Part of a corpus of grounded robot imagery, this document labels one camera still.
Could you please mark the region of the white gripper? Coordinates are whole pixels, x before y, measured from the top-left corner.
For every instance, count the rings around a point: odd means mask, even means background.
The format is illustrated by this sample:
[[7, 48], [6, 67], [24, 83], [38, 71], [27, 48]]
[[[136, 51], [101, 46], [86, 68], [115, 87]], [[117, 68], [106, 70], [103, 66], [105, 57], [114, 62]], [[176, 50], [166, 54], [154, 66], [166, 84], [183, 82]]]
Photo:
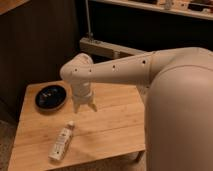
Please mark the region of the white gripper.
[[72, 99], [74, 106], [74, 113], [78, 113], [80, 104], [87, 104], [95, 112], [97, 112], [97, 106], [90, 102], [93, 99], [93, 91], [91, 90], [91, 84], [89, 82], [74, 84], [71, 86]]

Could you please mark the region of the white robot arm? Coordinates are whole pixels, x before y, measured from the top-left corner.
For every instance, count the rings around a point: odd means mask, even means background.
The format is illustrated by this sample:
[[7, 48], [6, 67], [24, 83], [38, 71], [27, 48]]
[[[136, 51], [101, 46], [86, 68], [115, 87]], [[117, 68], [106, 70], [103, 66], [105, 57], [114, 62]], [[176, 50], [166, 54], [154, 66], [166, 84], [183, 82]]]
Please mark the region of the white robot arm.
[[213, 51], [158, 50], [97, 64], [80, 53], [60, 77], [76, 105], [89, 101], [92, 82], [146, 87], [147, 171], [213, 171]]

